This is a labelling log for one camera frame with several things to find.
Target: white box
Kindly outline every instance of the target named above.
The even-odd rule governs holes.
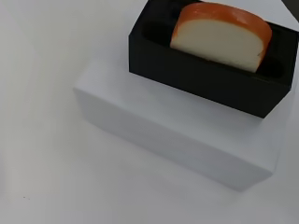
[[[274,173],[294,89],[260,119],[95,59],[75,93],[90,123],[243,190]]]

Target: bread slice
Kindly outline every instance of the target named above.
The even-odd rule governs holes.
[[[182,9],[171,48],[256,72],[272,37],[267,22],[245,10],[215,3]]]

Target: white table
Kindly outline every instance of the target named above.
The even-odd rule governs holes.
[[[298,29],[278,0],[222,2]],[[299,97],[276,173],[243,193],[82,119],[75,80],[144,3],[0,3],[0,223],[298,223]]]

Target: white backdrop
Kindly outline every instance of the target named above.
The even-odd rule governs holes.
[[[299,30],[278,0],[221,2]],[[299,97],[275,175],[243,193],[83,120],[72,86],[144,4],[0,1],[0,223],[298,223]]]

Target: black container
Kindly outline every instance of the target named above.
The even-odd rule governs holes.
[[[193,2],[148,1],[129,35],[130,72],[266,117],[292,87],[298,33],[269,23],[273,37],[256,74],[207,61],[169,47],[180,11]]]

